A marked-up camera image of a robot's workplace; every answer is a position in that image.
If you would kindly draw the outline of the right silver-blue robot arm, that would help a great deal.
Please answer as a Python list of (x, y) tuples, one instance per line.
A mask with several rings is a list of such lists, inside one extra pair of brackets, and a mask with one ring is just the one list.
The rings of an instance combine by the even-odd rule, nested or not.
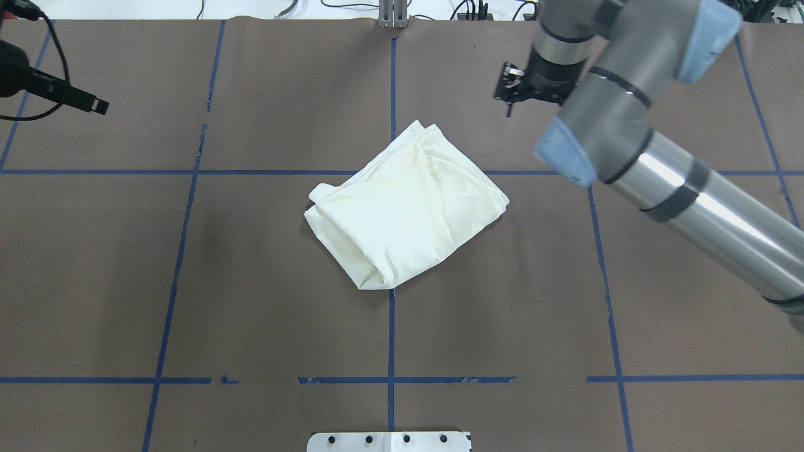
[(740, 31), (721, 1), (546, 1), (525, 65), (495, 100), (557, 106), (534, 155), (580, 188), (605, 184), (787, 316), (802, 315), (802, 231), (656, 123), (672, 85), (704, 78)]

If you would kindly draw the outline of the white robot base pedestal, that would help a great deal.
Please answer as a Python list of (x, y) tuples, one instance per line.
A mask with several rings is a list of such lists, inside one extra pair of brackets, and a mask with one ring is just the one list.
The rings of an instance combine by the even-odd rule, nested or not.
[(471, 433), (462, 431), (387, 431), (316, 433), (307, 451), (472, 451)]

